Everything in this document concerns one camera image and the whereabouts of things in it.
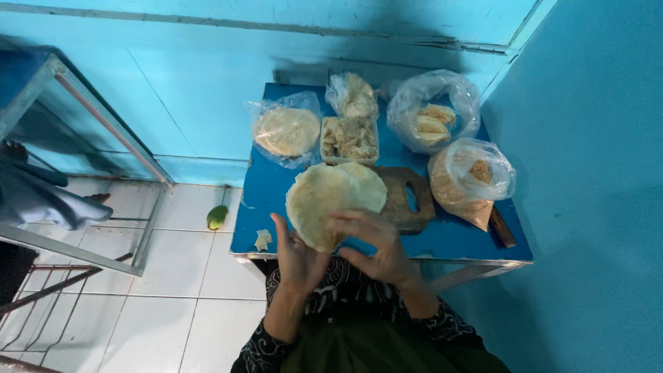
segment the dark green fabric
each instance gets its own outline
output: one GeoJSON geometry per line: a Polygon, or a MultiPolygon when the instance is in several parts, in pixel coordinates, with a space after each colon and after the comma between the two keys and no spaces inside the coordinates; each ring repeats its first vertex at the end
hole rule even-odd
{"type": "Polygon", "coordinates": [[[485,349],[446,348],[361,310],[309,315],[281,372],[509,372],[485,349]]]}

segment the metal rack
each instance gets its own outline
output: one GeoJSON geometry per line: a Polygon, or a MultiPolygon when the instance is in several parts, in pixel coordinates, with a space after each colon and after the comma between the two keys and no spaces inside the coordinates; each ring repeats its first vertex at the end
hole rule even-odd
{"type": "MultiPolygon", "coordinates": [[[[108,132],[122,143],[122,145],[124,145],[124,147],[126,147],[126,149],[161,183],[161,188],[158,192],[156,202],[154,203],[149,218],[111,218],[111,220],[146,222],[143,236],[136,250],[131,250],[124,256],[115,260],[39,234],[27,232],[20,228],[0,224],[0,241],[34,250],[46,250],[48,252],[54,252],[72,259],[90,263],[90,265],[34,265],[24,280],[15,301],[0,307],[0,333],[2,333],[7,321],[10,319],[11,312],[21,307],[28,307],[28,305],[31,304],[29,306],[30,311],[28,312],[28,316],[20,327],[18,334],[9,343],[0,346],[0,352],[43,352],[44,356],[41,361],[41,363],[43,363],[46,353],[62,340],[67,325],[74,314],[78,299],[82,294],[87,278],[101,272],[103,269],[119,271],[136,277],[141,277],[143,275],[147,258],[147,243],[152,234],[156,216],[158,215],[166,191],[173,188],[175,182],[156,162],[148,150],[143,147],[141,142],[138,141],[127,128],[125,128],[125,126],[92,94],[86,85],[83,84],[83,82],[81,82],[81,80],[79,80],[79,78],[55,54],[39,50],[0,50],[0,67],[2,67],[0,68],[0,81],[2,81],[3,84],[8,83],[3,86],[2,92],[0,92],[0,139],[4,139],[7,136],[25,112],[44,91],[47,85],[55,80],[72,97],[74,97],[87,112],[92,114],[92,116],[104,128],[106,128],[108,132]],[[85,270],[85,272],[69,278],[73,271],[78,270],[85,270]],[[48,271],[44,285],[40,291],[21,298],[21,295],[25,292],[27,281],[37,271],[48,271]],[[66,279],[56,285],[46,287],[46,283],[56,271],[67,271],[66,279]],[[66,324],[62,328],[60,338],[56,342],[49,344],[43,350],[31,350],[30,348],[33,347],[42,336],[53,309],[61,298],[63,289],[81,281],[83,281],[83,286],[81,286],[80,290],[75,293],[76,300],[69,312],[66,324]],[[36,338],[22,349],[13,349],[12,346],[21,338],[25,327],[30,320],[30,316],[37,304],[36,301],[51,294],[54,294],[54,300],[50,305],[50,309],[46,310],[46,318],[44,322],[41,323],[41,327],[38,327],[39,330],[35,331],[37,333],[36,338]]],[[[20,368],[25,372],[53,372],[53,370],[47,370],[39,366],[34,366],[10,358],[3,357],[0,359],[0,367],[8,368],[10,366],[12,369],[20,368]]]]}

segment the white plastic container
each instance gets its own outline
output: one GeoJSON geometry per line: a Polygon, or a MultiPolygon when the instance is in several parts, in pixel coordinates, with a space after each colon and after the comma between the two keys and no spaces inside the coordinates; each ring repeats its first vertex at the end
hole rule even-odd
{"type": "Polygon", "coordinates": [[[380,139],[378,138],[376,121],[371,121],[371,130],[373,130],[373,137],[375,138],[374,158],[353,159],[353,158],[343,158],[343,157],[327,157],[322,153],[323,134],[325,133],[325,125],[323,121],[322,130],[320,131],[320,157],[322,158],[322,161],[324,163],[327,163],[328,165],[339,165],[341,163],[357,162],[365,166],[374,166],[375,162],[377,162],[377,159],[380,157],[380,139]]]}

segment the gray fabric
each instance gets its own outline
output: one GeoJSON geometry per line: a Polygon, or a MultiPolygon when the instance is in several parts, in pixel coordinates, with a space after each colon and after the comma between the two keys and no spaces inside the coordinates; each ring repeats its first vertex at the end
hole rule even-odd
{"type": "Polygon", "coordinates": [[[50,220],[77,230],[111,217],[112,208],[54,186],[63,184],[62,177],[64,174],[0,157],[0,222],[19,226],[50,220]]]}

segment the blue wall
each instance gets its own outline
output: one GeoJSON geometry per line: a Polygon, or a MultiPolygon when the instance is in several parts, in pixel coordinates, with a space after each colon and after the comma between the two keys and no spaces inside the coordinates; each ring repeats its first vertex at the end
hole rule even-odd
{"type": "Polygon", "coordinates": [[[514,372],[663,369],[661,14],[560,0],[483,106],[536,263],[442,295],[514,372]]]}
{"type": "MultiPolygon", "coordinates": [[[[329,71],[354,70],[377,86],[447,68],[484,91],[517,53],[510,44],[521,26],[540,22],[526,22],[535,0],[9,3],[0,3],[0,35],[59,48],[175,181],[236,187],[251,148],[243,102],[259,100],[274,71],[279,82],[324,85],[329,71]]],[[[39,101],[111,162],[131,161],[65,97],[53,85],[39,101]]],[[[94,173],[76,150],[30,150],[65,172],[94,173]]]]}

